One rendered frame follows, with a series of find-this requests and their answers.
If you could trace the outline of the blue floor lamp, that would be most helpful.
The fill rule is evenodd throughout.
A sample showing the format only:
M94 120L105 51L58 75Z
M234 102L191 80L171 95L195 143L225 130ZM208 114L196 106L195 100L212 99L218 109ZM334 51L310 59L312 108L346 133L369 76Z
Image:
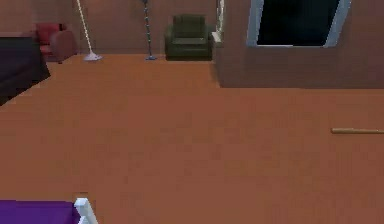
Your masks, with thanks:
M149 24L149 9L148 9L148 0L140 0L143 3L143 12L144 12L144 21L145 21L145 28L146 28L146 37L147 37L147 44L148 44L148 56L145 60L156 60L157 58L153 55L152 52L152 38L151 38L151 31L150 31L150 24Z

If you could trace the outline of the white framed dark window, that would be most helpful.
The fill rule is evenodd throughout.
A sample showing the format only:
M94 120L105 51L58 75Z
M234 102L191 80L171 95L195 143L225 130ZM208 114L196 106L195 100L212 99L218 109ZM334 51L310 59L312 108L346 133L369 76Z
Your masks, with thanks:
M335 47L352 0L251 0L248 47Z

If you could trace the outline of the black bed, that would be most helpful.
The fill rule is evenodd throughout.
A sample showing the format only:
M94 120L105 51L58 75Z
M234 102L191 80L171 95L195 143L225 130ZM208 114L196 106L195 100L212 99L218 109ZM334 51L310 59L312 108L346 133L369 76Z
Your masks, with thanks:
M0 106L50 77L31 37L0 37Z

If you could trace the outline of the purple bed with white frame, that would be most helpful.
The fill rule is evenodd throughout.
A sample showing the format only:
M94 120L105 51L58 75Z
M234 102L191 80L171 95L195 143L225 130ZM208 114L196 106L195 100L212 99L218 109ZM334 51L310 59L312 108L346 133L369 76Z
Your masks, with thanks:
M0 200L0 224L99 224L87 198L70 201Z

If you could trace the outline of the tan wooden bat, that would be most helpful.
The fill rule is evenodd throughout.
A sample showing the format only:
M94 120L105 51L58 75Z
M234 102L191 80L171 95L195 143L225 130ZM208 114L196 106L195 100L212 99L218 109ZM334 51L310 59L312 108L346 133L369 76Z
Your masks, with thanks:
M331 128L333 134L384 134L381 129Z

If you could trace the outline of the white floor lamp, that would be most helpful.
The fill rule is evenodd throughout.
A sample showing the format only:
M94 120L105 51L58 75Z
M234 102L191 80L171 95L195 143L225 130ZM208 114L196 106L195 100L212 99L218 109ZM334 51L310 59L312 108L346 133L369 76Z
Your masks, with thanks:
M84 36L85 36L87 46L88 46L88 54L84 57L84 61L87 61L87 62L99 61L102 59L102 56L93 52L93 48L92 48L92 45L90 42L90 37L88 34L87 24L85 21L83 10L82 10L81 0L76 0L76 4L77 4L77 8L78 8L79 15L80 15L80 20L81 20L83 31L84 31Z

